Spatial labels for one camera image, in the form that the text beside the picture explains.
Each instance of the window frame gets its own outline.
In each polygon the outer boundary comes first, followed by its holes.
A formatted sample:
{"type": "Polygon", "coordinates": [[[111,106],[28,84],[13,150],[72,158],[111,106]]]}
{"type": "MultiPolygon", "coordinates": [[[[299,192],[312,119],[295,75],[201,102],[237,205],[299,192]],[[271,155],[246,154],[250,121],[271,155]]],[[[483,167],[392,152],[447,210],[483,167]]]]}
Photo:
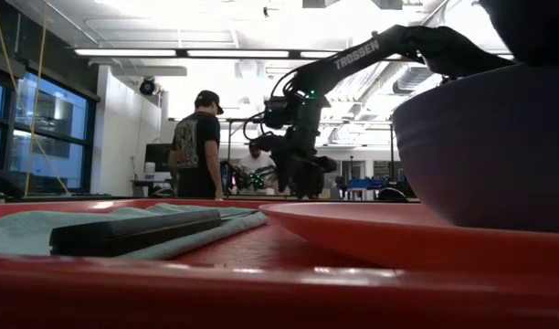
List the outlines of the window frame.
{"type": "MultiPolygon", "coordinates": [[[[26,73],[37,74],[32,69],[27,69],[26,73]]],[[[45,75],[42,75],[42,80],[46,80],[57,87],[74,93],[75,95],[83,98],[87,102],[87,107],[85,109],[85,134],[83,139],[75,138],[70,135],[63,133],[55,133],[51,131],[45,131],[35,127],[35,134],[38,136],[47,137],[54,140],[59,140],[66,143],[74,143],[81,145],[83,148],[81,170],[80,170],[80,187],[69,188],[69,192],[72,193],[88,193],[90,191],[90,177],[91,177],[91,167],[92,167],[92,154],[93,154],[93,142],[94,142],[94,131],[95,131],[95,115],[97,100],[83,95],[82,93],[59,83],[45,75]]],[[[22,131],[25,133],[31,133],[30,126],[28,124],[23,124],[16,122],[16,93],[10,90],[6,85],[0,84],[3,88],[2,96],[2,110],[0,116],[0,170],[9,170],[10,159],[12,156],[12,142],[14,140],[14,130],[22,131]]],[[[56,193],[64,192],[62,187],[56,188],[37,188],[31,189],[30,192],[33,193],[56,193]]]]}

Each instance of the ceiling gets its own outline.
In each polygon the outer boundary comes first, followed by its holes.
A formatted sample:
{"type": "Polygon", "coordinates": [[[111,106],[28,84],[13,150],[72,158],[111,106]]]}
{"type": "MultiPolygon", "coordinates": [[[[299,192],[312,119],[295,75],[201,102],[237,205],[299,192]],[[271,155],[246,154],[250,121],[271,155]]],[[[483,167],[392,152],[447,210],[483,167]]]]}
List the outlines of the ceiling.
{"type": "MultiPolygon", "coordinates": [[[[44,0],[7,2],[35,21],[42,21],[44,0]]],[[[47,2],[51,32],[75,48],[342,50],[364,42],[371,31],[382,31],[393,24],[427,24],[454,27],[484,49],[506,52],[486,13],[470,0],[403,0],[401,10],[384,10],[375,4],[393,1],[372,0],[47,2]],[[268,9],[267,17],[263,6],[268,9]]],[[[169,91],[169,116],[173,118],[186,116],[192,110],[194,96],[202,89],[220,94],[228,117],[247,118],[262,110],[263,101],[283,74],[306,62],[105,59],[113,66],[113,74],[132,84],[139,83],[143,76],[155,75],[169,91]]],[[[436,86],[438,79],[425,67],[406,62],[382,62],[352,75],[328,95],[332,107],[322,113],[324,123],[317,143],[388,147],[388,127],[379,122],[388,120],[395,107],[407,98],[436,86]]],[[[233,135],[234,142],[244,142],[240,134],[233,135]]]]}

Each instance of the purple bowl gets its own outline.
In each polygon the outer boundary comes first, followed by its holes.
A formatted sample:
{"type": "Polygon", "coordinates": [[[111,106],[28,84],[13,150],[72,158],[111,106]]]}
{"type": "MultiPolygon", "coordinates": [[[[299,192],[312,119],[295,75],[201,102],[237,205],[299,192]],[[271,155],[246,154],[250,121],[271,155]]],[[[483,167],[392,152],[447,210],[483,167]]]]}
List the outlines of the purple bowl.
{"type": "Polygon", "coordinates": [[[559,66],[429,90],[393,115],[420,200],[456,225],[559,232],[559,66]]]}

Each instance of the white shirt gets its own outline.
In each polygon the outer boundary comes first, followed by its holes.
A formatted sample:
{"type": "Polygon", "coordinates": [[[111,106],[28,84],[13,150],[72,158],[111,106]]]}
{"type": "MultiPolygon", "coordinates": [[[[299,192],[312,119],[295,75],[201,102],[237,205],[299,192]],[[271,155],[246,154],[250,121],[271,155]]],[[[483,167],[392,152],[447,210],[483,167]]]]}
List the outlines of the white shirt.
{"type": "Polygon", "coordinates": [[[255,159],[251,154],[247,155],[239,162],[239,167],[243,168],[247,174],[253,173],[259,168],[267,167],[273,165],[275,166],[276,163],[271,160],[268,154],[261,152],[259,157],[255,159]]]}

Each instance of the security camera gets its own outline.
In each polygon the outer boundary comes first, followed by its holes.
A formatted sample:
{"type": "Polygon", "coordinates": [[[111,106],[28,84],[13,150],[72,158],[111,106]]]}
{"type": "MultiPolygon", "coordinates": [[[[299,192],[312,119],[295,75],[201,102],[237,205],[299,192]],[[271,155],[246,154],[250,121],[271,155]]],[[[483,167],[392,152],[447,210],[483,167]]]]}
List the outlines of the security camera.
{"type": "Polygon", "coordinates": [[[140,85],[140,93],[145,96],[155,96],[160,92],[160,86],[155,83],[155,77],[145,77],[140,85]]]}

